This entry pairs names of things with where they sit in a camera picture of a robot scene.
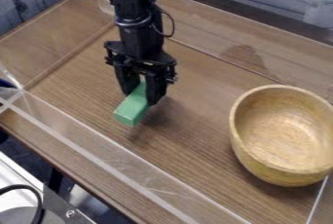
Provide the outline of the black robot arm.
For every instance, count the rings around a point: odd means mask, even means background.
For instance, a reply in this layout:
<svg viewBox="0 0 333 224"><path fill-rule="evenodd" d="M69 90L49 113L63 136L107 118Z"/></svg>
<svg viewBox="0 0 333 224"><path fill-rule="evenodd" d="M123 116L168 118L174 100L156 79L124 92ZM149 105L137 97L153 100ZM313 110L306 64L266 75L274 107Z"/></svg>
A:
<svg viewBox="0 0 333 224"><path fill-rule="evenodd" d="M167 94L167 85L175 82L176 60L163 48L163 15L168 13L156 5L156 0L109 0L115 8L115 25L119 40L107 41L105 61L113 67L119 87L129 95L145 80L145 99L155 105Z"/></svg>

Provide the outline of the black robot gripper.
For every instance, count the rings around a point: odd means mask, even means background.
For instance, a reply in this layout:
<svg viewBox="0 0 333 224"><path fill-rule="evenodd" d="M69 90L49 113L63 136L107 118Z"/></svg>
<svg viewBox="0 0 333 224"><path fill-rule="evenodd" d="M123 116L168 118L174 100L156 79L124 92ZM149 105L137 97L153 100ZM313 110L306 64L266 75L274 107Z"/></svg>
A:
<svg viewBox="0 0 333 224"><path fill-rule="evenodd" d="M115 18L119 40L107 41L107 63L113 67L120 90L129 95L145 76L145 97L153 106L167 93L167 84L175 82L175 59L164 52L163 20L160 17L141 19Z"/></svg>

